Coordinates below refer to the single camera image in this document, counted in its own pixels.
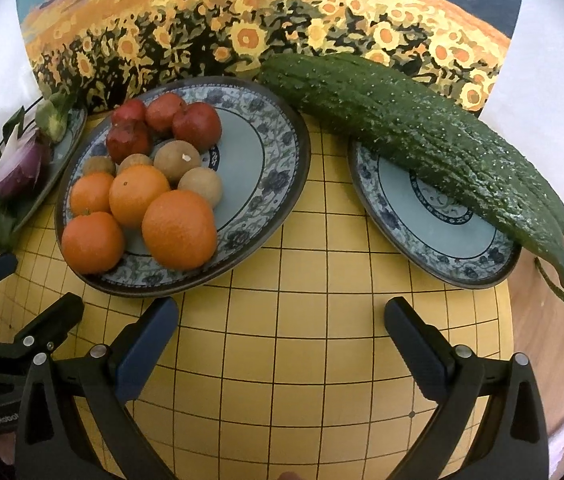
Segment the left hand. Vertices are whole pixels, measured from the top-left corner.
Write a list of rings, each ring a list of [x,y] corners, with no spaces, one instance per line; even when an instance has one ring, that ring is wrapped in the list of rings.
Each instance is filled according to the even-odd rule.
[[[0,460],[7,466],[15,463],[16,454],[16,434],[5,432],[0,434]]]

